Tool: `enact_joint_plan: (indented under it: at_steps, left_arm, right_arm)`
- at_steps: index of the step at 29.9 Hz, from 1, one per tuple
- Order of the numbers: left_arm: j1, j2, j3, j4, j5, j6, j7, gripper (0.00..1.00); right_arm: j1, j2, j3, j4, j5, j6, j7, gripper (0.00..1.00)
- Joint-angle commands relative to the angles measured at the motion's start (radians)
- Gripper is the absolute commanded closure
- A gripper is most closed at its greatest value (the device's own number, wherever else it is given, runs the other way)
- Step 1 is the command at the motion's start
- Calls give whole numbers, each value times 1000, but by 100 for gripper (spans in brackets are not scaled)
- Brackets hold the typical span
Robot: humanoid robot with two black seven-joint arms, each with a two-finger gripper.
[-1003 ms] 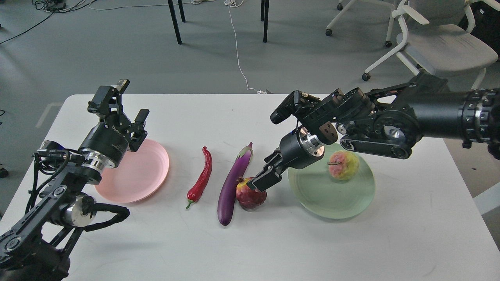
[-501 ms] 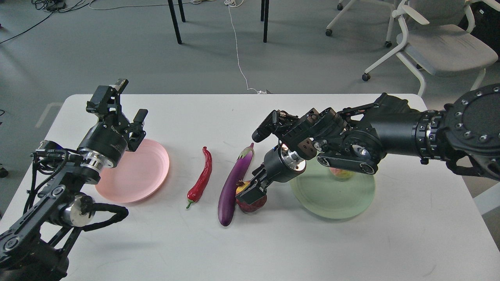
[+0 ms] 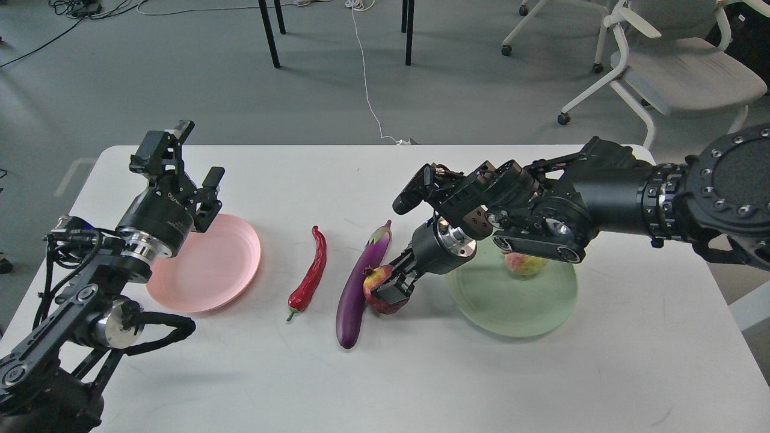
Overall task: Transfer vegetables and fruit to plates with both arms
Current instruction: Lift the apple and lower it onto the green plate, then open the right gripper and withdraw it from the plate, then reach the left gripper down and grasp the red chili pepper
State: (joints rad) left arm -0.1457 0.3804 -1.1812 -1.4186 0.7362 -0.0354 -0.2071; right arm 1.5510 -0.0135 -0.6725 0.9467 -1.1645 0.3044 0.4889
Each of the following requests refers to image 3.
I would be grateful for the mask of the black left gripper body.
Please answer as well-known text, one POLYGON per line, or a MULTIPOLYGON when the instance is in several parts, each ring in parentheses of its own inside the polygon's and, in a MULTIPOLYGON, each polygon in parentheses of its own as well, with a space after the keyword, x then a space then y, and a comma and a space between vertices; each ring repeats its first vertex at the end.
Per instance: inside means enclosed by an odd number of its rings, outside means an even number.
POLYGON ((193 192, 165 192, 148 187, 135 198, 119 221, 121 238, 148 239, 163 257, 176 257, 190 233, 206 233, 217 216, 217 207, 191 203, 193 192))

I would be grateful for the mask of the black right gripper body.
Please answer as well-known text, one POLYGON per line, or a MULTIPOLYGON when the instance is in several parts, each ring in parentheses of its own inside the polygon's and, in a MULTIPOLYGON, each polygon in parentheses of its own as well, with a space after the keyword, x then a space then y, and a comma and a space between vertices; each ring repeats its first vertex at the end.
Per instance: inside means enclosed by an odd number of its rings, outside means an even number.
POLYGON ((431 218, 412 234, 407 248, 394 260, 398 281, 415 282, 424 274, 448 274, 471 261, 478 241, 444 218, 431 218))

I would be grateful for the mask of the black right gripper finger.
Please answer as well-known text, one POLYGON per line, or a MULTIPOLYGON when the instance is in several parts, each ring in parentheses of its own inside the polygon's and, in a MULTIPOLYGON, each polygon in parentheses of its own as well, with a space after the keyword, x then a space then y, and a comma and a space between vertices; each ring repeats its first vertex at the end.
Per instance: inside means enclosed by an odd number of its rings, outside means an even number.
POLYGON ((409 299, 416 280, 416 271, 386 264, 373 269, 373 302, 382 305, 398 304, 409 299))

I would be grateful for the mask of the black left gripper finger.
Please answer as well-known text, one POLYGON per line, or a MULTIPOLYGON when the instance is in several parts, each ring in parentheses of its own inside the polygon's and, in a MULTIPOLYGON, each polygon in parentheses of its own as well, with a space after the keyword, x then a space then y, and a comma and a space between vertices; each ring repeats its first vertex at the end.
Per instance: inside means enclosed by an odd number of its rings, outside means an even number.
POLYGON ((197 188, 191 197, 191 203, 200 204, 201 208, 220 208, 219 200, 220 182, 225 174, 224 167, 210 167, 200 188, 197 188))
POLYGON ((162 191, 192 192, 195 186, 185 172, 182 143, 194 126, 194 121, 182 120, 172 129, 148 131, 137 152, 130 156, 129 170, 162 191))

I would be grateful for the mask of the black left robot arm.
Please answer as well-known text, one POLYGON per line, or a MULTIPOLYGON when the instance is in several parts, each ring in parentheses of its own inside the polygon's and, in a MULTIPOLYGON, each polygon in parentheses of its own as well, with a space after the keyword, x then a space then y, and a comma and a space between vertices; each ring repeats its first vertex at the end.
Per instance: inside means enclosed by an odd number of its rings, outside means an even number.
POLYGON ((46 237, 46 283, 30 334, 2 359, 3 432, 89 432, 100 425, 102 393, 124 356, 181 342, 190 318, 146 312, 123 295, 146 283, 152 263, 176 257, 187 236, 206 232, 222 208, 212 167, 196 186, 182 145, 194 129, 180 121, 147 132, 129 169, 148 181, 117 227, 63 216, 46 237))

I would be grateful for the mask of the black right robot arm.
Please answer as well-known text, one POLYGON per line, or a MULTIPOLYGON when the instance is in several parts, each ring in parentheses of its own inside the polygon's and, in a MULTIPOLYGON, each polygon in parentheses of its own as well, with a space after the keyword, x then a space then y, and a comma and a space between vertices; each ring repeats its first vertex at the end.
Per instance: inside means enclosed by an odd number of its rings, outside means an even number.
POLYGON ((469 262, 474 241, 503 252, 580 263, 600 232, 640 234, 652 247, 691 244, 709 263, 768 269, 768 125, 724 135, 682 164, 649 164, 630 146, 594 137, 576 153, 529 165, 483 162, 468 174, 426 164, 394 200, 427 203, 418 227, 375 283, 375 299, 406 301, 425 274, 469 262))

